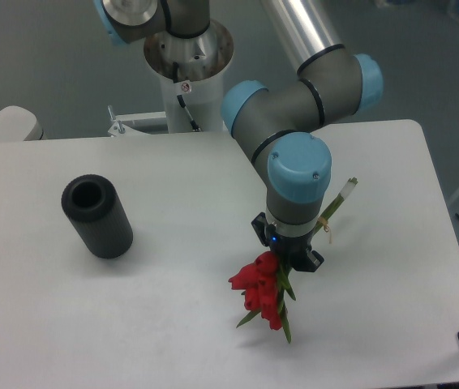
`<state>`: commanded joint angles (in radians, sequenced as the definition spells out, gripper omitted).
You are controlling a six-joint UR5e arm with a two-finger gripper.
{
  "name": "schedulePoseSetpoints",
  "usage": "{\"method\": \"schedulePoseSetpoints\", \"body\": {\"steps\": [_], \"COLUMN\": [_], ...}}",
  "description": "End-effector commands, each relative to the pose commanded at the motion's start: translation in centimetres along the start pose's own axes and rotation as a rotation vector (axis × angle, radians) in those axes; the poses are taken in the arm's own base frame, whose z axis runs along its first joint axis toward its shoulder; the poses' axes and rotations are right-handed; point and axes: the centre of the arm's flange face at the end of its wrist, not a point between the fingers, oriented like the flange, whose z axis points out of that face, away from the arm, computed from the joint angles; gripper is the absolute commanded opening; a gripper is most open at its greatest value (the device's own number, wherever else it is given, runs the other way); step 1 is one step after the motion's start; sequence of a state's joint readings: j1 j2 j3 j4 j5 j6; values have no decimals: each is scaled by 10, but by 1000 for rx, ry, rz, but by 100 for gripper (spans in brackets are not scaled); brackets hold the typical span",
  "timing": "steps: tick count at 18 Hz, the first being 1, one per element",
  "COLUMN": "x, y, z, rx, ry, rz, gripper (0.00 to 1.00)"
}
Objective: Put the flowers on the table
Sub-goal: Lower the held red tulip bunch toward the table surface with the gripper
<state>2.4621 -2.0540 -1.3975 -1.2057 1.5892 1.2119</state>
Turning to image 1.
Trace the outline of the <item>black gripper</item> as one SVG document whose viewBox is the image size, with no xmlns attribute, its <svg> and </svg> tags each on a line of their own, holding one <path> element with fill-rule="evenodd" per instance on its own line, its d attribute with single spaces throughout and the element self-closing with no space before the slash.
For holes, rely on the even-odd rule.
<svg viewBox="0 0 459 389">
<path fill-rule="evenodd" d="M 277 232 L 269 225 L 264 212 L 261 212 L 251 222 L 255 234 L 263 246 L 268 246 L 281 260 L 287 271 L 316 272 L 323 264 L 324 257 L 315 250 L 311 250 L 313 233 L 306 233 L 298 237 L 287 237 Z"/>
</svg>

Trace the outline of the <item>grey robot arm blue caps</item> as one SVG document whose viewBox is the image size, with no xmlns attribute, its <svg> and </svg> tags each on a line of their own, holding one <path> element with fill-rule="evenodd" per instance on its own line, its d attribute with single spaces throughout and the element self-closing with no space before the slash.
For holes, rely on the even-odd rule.
<svg viewBox="0 0 459 389">
<path fill-rule="evenodd" d="M 379 101 L 378 64 L 347 52 L 320 2 L 265 1 L 297 79 L 279 92 L 258 81 L 225 91 L 234 43 L 208 2 L 97 1 L 95 8 L 113 43 L 144 42 L 169 132 L 227 130 L 237 141 L 267 189 L 266 210 L 252 223 L 259 240 L 288 269 L 314 272 L 323 259 L 311 239 L 331 156 L 313 131 Z"/>
</svg>

